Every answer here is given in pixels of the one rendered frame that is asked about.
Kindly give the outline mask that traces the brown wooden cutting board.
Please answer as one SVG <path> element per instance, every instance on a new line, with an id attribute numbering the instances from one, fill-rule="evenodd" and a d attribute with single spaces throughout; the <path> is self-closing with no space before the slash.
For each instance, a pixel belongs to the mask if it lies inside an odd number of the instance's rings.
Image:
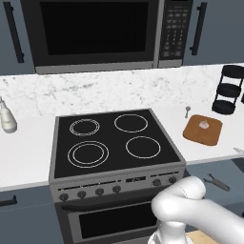
<path id="1" fill-rule="evenodd" d="M 201 129 L 199 123 L 207 120 L 209 128 L 207 130 Z M 219 135 L 222 129 L 222 122 L 220 120 L 195 114 L 192 115 L 186 128 L 183 131 L 183 137 L 206 146 L 216 146 Z"/>

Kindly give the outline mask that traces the black hob cooker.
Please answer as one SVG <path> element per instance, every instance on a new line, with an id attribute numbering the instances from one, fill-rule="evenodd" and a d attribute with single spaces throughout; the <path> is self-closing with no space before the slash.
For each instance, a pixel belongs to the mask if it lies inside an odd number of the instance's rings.
<path id="1" fill-rule="evenodd" d="M 156 193 L 183 177 L 186 161 L 150 109 L 58 116 L 52 143 L 50 187 L 54 202 L 122 193 Z M 154 186 L 155 179 L 161 186 Z M 120 193 L 112 187 L 120 186 Z M 102 196 L 95 190 L 103 188 Z M 67 193 L 65 202 L 59 199 Z"/>

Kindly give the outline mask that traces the black and steel microwave oven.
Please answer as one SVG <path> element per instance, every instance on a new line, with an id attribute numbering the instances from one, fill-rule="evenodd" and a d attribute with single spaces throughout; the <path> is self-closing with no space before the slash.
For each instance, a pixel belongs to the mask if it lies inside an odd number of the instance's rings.
<path id="1" fill-rule="evenodd" d="M 193 0 L 21 0 L 39 74 L 178 68 Z"/>

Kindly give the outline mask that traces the oven door with dark window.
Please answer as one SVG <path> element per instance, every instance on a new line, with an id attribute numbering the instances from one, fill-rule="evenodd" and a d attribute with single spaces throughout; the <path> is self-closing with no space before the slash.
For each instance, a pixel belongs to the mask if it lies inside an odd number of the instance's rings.
<path id="1" fill-rule="evenodd" d="M 158 227 L 151 202 L 91 212 L 63 211 L 66 205 L 99 204 L 156 193 L 122 193 L 56 203 L 55 209 L 65 244 L 114 244 L 151 235 Z"/>

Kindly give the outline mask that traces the grey lower cupboard door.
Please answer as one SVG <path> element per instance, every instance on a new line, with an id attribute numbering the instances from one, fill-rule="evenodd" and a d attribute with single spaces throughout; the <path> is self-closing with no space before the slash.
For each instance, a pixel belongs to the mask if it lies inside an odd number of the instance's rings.
<path id="1" fill-rule="evenodd" d="M 193 175 L 201 180 L 204 178 L 211 180 L 209 173 L 229 186 L 230 190 L 225 191 L 205 182 L 205 198 L 244 218 L 244 158 L 189 165 L 184 176 Z"/>

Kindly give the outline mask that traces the grey cupboard door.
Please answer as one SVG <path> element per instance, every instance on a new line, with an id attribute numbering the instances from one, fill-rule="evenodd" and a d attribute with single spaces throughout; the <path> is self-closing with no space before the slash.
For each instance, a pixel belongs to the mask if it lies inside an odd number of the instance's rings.
<path id="1" fill-rule="evenodd" d="M 211 180 L 209 173 L 229 186 L 230 190 L 225 191 L 205 182 L 205 198 L 244 218 L 244 158 L 189 165 L 184 176 L 193 175 L 201 180 L 204 178 Z"/>
<path id="2" fill-rule="evenodd" d="M 17 28 L 20 45 L 24 53 L 24 63 L 18 63 L 10 36 L 10 28 L 5 14 L 4 2 L 13 6 L 13 16 Z M 27 35 L 24 15 L 20 0 L 0 0 L 0 75 L 35 73 L 31 48 Z"/>
<path id="3" fill-rule="evenodd" d="M 244 63 L 244 0 L 208 3 L 197 56 L 193 56 L 191 18 L 184 66 Z"/>

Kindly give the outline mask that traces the grey peeler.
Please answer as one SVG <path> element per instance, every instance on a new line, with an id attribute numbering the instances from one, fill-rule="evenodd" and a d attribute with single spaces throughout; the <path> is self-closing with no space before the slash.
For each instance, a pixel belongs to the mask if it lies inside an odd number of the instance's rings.
<path id="1" fill-rule="evenodd" d="M 231 190 L 231 188 L 228 185 L 226 185 L 222 181 L 216 179 L 211 173 L 208 173 L 208 177 L 209 177 L 209 179 L 203 178 L 203 181 L 205 183 L 211 183 L 226 192 L 229 192 Z"/>

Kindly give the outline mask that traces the white soap bottle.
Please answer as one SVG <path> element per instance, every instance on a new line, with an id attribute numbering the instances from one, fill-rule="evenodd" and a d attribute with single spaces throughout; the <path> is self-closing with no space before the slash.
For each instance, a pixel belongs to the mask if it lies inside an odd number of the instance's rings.
<path id="1" fill-rule="evenodd" d="M 0 96 L 0 121 L 4 132 L 14 133 L 17 131 L 17 122 L 1 96 Z"/>

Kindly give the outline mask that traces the grey drawer front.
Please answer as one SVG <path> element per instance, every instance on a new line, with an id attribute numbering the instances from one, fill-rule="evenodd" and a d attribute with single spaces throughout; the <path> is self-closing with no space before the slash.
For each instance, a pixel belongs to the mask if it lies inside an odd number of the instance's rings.
<path id="1" fill-rule="evenodd" d="M 0 192 L 0 244 L 64 244 L 48 186 Z"/>

